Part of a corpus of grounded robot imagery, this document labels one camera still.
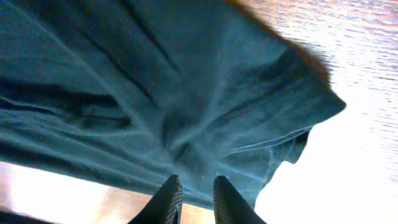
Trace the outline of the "dark green t-shirt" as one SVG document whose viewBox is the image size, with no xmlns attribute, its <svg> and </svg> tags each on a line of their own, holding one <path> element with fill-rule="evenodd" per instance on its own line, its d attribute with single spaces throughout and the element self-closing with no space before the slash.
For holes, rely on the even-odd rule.
<svg viewBox="0 0 398 224">
<path fill-rule="evenodd" d="M 226 1 L 1 2 L 1 160 L 144 194 L 172 175 L 248 204 L 345 108 L 287 42 Z"/>
</svg>

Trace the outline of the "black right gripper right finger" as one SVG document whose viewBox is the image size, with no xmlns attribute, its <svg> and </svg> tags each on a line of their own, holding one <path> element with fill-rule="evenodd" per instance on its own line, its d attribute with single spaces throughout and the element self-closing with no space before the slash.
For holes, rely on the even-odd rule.
<svg viewBox="0 0 398 224">
<path fill-rule="evenodd" d="M 223 175 L 213 183 L 213 207 L 216 224 L 266 224 Z"/>
</svg>

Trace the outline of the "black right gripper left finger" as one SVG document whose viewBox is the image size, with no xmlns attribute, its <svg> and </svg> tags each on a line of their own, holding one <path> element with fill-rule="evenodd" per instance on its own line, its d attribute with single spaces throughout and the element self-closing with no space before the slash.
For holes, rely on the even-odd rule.
<svg viewBox="0 0 398 224">
<path fill-rule="evenodd" d="M 178 175 L 171 175 L 128 224 L 180 224 L 183 190 Z"/>
</svg>

